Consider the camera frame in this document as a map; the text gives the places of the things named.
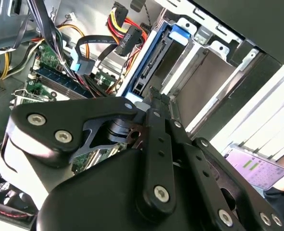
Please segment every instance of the smartphone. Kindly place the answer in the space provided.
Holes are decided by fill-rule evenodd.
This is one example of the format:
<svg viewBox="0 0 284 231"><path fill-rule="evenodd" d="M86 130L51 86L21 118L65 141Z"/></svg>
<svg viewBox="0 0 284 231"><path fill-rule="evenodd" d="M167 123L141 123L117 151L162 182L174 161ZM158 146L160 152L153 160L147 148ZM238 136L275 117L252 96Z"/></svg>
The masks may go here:
<svg viewBox="0 0 284 231"><path fill-rule="evenodd" d="M225 159L253 186L268 190L284 176L284 168L237 145L225 149Z"/></svg>

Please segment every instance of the bolt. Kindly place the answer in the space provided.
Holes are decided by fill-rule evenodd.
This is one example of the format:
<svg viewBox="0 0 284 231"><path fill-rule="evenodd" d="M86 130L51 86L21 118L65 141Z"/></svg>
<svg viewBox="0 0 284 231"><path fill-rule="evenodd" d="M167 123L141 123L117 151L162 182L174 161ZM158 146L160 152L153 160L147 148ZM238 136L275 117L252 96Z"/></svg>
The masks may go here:
<svg viewBox="0 0 284 231"><path fill-rule="evenodd" d="M274 214L272 214L272 218L278 226L283 226L281 220Z"/></svg>
<svg viewBox="0 0 284 231"><path fill-rule="evenodd" d="M55 133L55 138L61 143L69 143L73 137L68 131L59 130Z"/></svg>
<svg viewBox="0 0 284 231"><path fill-rule="evenodd" d="M233 220L232 220L231 216L225 210L223 210L223 209L219 210L219 217L225 225L227 225L228 227L232 227Z"/></svg>
<svg viewBox="0 0 284 231"><path fill-rule="evenodd" d="M39 114L31 114L27 117L27 120L30 124L35 126L41 126L46 123L46 119Z"/></svg>
<svg viewBox="0 0 284 231"><path fill-rule="evenodd" d="M206 141L201 140L200 142L201 142L201 144L204 145L205 147L208 147L208 144L206 143Z"/></svg>
<svg viewBox="0 0 284 231"><path fill-rule="evenodd" d="M260 213L260 218L262 219L262 221L268 225L268 226L271 226L271 221L270 219L264 214L264 213Z"/></svg>
<svg viewBox="0 0 284 231"><path fill-rule="evenodd" d="M181 128L181 124L178 121L175 121L174 123L175 123L176 127Z"/></svg>
<svg viewBox="0 0 284 231"><path fill-rule="evenodd" d="M131 104L125 103L124 105L125 105L127 108L132 109L132 105L131 105Z"/></svg>
<svg viewBox="0 0 284 231"><path fill-rule="evenodd" d="M160 117L160 114L158 112L153 112L153 114L155 114L155 116Z"/></svg>
<svg viewBox="0 0 284 231"><path fill-rule="evenodd" d="M52 92L51 92L51 96L52 96L52 97L56 97L56 96L57 96L57 93L54 92L54 91L52 91Z"/></svg>
<svg viewBox="0 0 284 231"><path fill-rule="evenodd" d="M163 203L168 202L169 199L170 199L170 195L167 192L167 190L164 187L160 186L160 185L157 185L155 187L154 193L155 193L156 198L159 201L163 202Z"/></svg>

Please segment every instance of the red cable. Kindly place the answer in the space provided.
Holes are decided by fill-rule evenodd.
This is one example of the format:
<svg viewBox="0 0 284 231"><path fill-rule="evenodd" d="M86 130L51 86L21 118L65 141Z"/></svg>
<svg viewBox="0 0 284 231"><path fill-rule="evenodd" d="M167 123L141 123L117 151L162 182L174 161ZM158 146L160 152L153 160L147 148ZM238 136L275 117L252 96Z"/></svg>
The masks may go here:
<svg viewBox="0 0 284 231"><path fill-rule="evenodd" d="M13 215L13 214L10 214L10 213L5 213L3 211L0 210L0 213L3 214L3 215L6 215L10 218L25 218L25 217L29 217L29 215L27 214L24 214L24 215Z"/></svg>
<svg viewBox="0 0 284 231"><path fill-rule="evenodd" d="M112 27L110 18L108 18L108 26L109 26L109 29L110 29L117 37L123 38L123 35L120 34L120 33L118 33L118 31L116 31L116 30L114 29L114 27Z"/></svg>
<svg viewBox="0 0 284 231"><path fill-rule="evenodd" d="M128 23L128 24L130 24L130 25L136 26L137 28L139 28L140 30L142 30L142 36L143 36L144 40L146 41L146 39L147 39L147 34L146 34L146 32L145 32L138 24L134 23L134 22L131 21L129 18L126 18L126 19L125 19L125 23Z"/></svg>

